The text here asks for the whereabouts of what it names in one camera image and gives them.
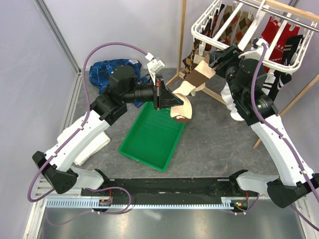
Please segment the white black-striped sock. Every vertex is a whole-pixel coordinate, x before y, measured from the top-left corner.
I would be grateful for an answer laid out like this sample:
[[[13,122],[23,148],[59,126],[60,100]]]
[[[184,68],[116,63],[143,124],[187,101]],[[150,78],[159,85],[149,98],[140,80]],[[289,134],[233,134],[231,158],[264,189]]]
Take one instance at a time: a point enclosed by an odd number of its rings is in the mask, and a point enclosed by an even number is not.
[[[221,97],[226,103],[226,107],[230,110],[230,116],[236,121],[243,121],[244,119],[238,114],[234,100],[232,98],[228,83],[225,83],[223,90],[221,91]]]
[[[270,93],[270,90],[275,82],[275,75],[274,73],[270,73],[270,74],[267,74],[267,78],[265,80],[265,82],[263,83],[263,88],[262,88],[262,91],[268,95]]]

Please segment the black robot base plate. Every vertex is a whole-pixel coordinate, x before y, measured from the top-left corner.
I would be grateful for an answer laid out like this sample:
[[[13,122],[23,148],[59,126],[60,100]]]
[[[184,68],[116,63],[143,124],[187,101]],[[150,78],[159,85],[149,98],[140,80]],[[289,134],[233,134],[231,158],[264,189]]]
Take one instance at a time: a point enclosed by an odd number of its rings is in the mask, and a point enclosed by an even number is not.
[[[107,179],[101,188],[126,189],[138,202],[217,202],[222,197],[256,197],[253,191],[239,188],[234,175],[229,177]]]

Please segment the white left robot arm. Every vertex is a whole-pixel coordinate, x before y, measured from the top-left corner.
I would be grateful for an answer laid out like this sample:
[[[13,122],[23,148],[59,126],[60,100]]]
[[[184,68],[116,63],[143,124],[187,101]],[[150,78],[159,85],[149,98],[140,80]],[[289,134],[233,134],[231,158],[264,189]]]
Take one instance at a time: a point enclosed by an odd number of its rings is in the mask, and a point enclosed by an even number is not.
[[[127,104],[135,101],[152,102],[156,110],[183,105],[182,99],[158,76],[153,75],[151,83],[139,84],[133,67],[116,68],[110,75],[109,85],[76,124],[74,133],[64,143],[46,152],[37,151],[32,157],[57,194],[64,194],[73,187],[90,188],[99,196],[109,192],[107,177],[101,170],[82,170],[72,164],[89,143],[127,112]]]

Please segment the beige brown striped sock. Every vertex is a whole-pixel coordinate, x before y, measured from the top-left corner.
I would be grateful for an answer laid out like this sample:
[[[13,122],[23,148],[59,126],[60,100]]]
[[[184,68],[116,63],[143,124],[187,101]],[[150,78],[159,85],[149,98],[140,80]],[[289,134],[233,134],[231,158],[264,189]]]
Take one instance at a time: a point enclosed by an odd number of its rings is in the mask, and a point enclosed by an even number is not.
[[[203,84],[215,75],[214,69],[209,66],[209,59],[209,55],[206,55],[173,93],[183,96],[194,96],[197,91],[202,90],[204,88]]]
[[[176,93],[175,95],[183,101],[183,105],[172,107],[170,109],[170,117],[178,123],[187,123],[192,118],[192,105],[190,100],[182,94]]]

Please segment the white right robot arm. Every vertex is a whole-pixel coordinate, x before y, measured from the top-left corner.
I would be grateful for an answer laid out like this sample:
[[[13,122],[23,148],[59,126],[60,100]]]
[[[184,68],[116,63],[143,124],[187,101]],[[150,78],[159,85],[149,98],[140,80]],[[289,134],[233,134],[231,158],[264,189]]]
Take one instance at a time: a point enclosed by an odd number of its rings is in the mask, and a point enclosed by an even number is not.
[[[278,171],[262,175],[241,170],[228,183],[234,196],[253,191],[270,197],[285,208],[309,193],[319,196],[319,175],[302,159],[289,138],[273,100],[262,91],[267,78],[263,60],[268,50],[261,43],[253,51],[242,52],[237,45],[209,52],[209,67],[226,80],[231,103],[239,116],[261,139]]]

